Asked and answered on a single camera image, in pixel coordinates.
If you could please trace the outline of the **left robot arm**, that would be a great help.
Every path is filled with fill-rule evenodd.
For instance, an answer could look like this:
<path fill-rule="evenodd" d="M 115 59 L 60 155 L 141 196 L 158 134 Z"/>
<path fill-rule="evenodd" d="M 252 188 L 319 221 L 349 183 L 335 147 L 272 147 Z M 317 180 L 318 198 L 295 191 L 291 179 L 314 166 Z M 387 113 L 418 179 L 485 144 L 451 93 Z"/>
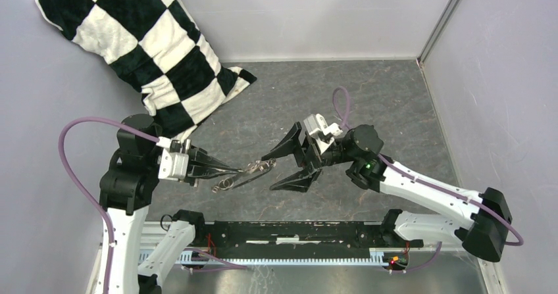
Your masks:
<path fill-rule="evenodd" d="M 184 249 L 207 238 L 202 213 L 178 210 L 155 250 L 139 261 L 145 219 L 160 180 L 195 185 L 241 172 L 189 141 L 170 140 L 159 147 L 161 136 L 162 128 L 148 114 L 125 118 L 116 133 L 119 148 L 99 183 L 99 204 L 112 222 L 103 234 L 108 245 L 103 247 L 102 261 L 110 267 L 101 269 L 104 275 L 99 279 L 107 293 L 162 293 Z"/>

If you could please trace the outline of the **metal key organizer plate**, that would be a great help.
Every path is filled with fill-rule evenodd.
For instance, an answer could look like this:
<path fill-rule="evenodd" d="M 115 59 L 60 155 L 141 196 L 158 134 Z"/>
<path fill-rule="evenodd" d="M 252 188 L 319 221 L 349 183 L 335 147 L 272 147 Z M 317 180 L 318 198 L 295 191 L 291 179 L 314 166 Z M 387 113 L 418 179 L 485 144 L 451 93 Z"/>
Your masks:
<path fill-rule="evenodd" d="M 247 165 L 245 170 L 219 181 L 212 187 L 213 193 L 228 191 L 243 186 L 264 176 L 276 166 L 276 159 L 255 160 Z"/>

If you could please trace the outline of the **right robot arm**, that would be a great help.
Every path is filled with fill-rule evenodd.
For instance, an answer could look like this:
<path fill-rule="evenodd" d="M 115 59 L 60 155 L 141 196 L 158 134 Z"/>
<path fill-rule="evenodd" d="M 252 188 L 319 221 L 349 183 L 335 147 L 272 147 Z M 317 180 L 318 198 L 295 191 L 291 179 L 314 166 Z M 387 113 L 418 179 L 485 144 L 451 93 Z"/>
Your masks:
<path fill-rule="evenodd" d="M 296 122 L 265 160 L 291 155 L 299 171 L 271 190 L 306 192 L 327 166 L 348 164 L 346 175 L 357 187 L 411 201 L 429 210 L 413 214 L 391 210 L 380 239 L 389 247 L 403 241 L 459 244 L 468 253 L 499 262 L 508 246 L 513 220 L 506 198 L 492 187 L 483 192 L 449 185 L 412 171 L 381 153 L 384 142 L 374 126 L 361 124 L 343 133 L 319 115 Z"/>

